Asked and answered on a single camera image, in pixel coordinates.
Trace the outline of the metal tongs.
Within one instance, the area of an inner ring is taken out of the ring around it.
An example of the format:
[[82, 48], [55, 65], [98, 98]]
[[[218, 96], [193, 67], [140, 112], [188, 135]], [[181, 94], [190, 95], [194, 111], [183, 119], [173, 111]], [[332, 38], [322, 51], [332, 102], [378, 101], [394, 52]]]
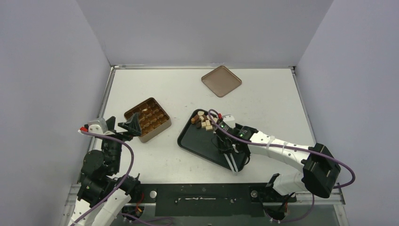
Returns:
[[237, 173], [238, 173], [238, 167], [237, 167], [237, 165], [236, 165], [236, 162], [235, 162], [235, 159], [234, 159], [232, 153], [229, 153], [229, 154], [224, 153], [224, 156], [225, 156], [225, 158], [226, 158], [226, 160], [227, 160], [227, 162], [228, 162], [228, 165], [229, 165], [229, 167], [230, 167], [232, 173], [233, 173], [234, 175], [237, 175]]

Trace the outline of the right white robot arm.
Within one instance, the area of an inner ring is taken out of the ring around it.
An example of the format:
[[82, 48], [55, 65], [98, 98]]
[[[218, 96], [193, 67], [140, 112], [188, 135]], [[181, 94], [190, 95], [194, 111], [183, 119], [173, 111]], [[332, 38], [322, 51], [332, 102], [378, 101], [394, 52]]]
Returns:
[[274, 202], [285, 195], [306, 191], [329, 198], [341, 171], [327, 147], [319, 143], [298, 145], [248, 126], [232, 128], [225, 122], [215, 126], [215, 134], [224, 152], [263, 155], [296, 169], [290, 174], [274, 174], [266, 188], [267, 197]]

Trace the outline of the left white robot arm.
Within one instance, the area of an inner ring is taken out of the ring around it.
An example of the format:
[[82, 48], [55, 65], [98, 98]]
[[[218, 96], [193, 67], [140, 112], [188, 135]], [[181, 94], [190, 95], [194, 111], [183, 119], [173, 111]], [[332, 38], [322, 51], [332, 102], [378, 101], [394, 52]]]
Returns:
[[114, 116], [94, 119], [79, 129], [80, 134], [101, 139], [102, 145], [84, 156], [71, 226], [109, 226], [128, 202], [143, 200], [139, 177], [130, 176], [134, 153], [127, 144], [142, 134], [139, 116], [134, 113], [118, 123], [123, 132], [115, 130]]

